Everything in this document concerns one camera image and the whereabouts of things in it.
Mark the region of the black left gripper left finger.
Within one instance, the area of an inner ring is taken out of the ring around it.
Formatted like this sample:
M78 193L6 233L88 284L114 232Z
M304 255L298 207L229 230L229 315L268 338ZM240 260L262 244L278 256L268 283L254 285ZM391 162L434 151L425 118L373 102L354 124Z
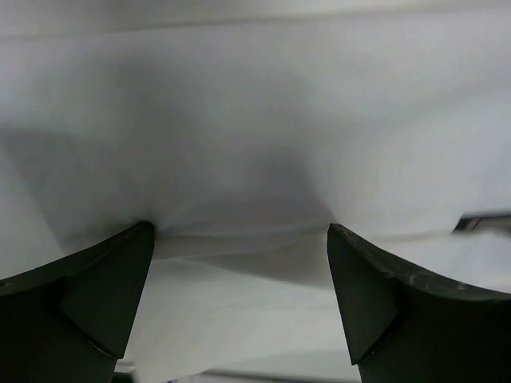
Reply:
M3 382L110 382L127 348L155 247L136 225L1 281Z

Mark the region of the white t shirt robot print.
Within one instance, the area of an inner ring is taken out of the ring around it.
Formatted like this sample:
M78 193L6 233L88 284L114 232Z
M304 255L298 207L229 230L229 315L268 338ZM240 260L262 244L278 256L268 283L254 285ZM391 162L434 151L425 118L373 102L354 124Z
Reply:
M510 14L2 41L1 198L4 275L155 225L140 381L328 369L330 223L509 291Z

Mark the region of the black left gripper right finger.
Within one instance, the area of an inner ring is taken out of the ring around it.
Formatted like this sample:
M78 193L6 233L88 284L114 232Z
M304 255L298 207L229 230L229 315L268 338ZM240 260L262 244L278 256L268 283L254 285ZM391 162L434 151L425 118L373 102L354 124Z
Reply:
M327 257L362 381L509 381L509 294L436 274L339 224Z

